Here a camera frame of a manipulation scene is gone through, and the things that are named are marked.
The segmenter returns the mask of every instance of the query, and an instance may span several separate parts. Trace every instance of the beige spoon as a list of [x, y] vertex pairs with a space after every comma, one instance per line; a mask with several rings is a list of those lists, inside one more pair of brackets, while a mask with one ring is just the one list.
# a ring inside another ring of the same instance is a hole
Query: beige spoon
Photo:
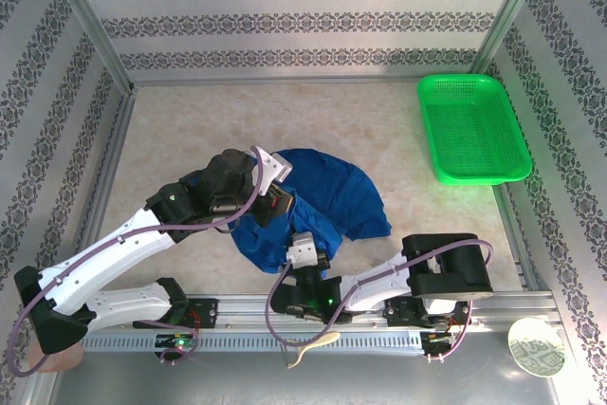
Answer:
[[313, 343], [310, 343], [309, 345], [298, 346], [297, 347], [297, 359], [295, 360], [295, 362], [288, 363], [286, 365], [286, 368], [292, 369], [293, 367], [298, 365], [302, 361], [302, 358], [304, 357], [304, 354], [306, 351], [309, 351], [312, 348], [318, 348], [319, 346], [328, 345], [329, 343], [333, 343], [334, 341], [338, 341], [340, 339], [340, 337], [341, 337], [341, 333], [339, 333], [339, 332], [327, 332], [320, 339], [318, 339], [317, 341], [315, 341]]

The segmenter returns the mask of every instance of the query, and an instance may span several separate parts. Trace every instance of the beige floor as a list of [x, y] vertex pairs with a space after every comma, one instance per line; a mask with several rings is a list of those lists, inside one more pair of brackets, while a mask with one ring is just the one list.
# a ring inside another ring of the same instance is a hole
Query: beige floor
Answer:
[[[205, 167], [226, 148], [305, 147], [357, 164], [375, 182], [393, 233], [344, 241], [330, 275], [357, 273], [420, 232], [470, 231], [496, 248], [496, 290], [521, 289], [490, 187], [439, 184], [413, 83], [149, 87], [138, 93], [102, 233], [129, 218], [163, 184]], [[214, 230], [190, 236], [119, 277], [111, 286], [175, 277], [188, 293], [267, 293], [275, 276]]]

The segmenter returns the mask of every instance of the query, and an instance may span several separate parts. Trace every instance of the blue towel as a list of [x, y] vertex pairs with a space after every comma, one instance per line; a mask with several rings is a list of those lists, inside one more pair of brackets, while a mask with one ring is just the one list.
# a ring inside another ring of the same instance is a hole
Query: blue towel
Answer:
[[280, 151], [293, 165], [281, 188], [295, 196], [288, 213], [262, 228], [252, 216], [231, 234], [236, 247], [264, 272], [286, 261], [294, 232], [311, 231], [317, 249], [332, 260], [341, 237], [351, 240], [390, 235], [383, 202], [371, 179], [358, 167], [311, 149]]

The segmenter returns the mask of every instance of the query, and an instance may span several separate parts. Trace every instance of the green basket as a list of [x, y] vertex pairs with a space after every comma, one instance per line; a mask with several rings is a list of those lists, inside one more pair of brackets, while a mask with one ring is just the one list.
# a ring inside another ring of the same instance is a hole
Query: green basket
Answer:
[[502, 85], [484, 75], [436, 75], [419, 82], [436, 178], [448, 185], [525, 179], [531, 156]]

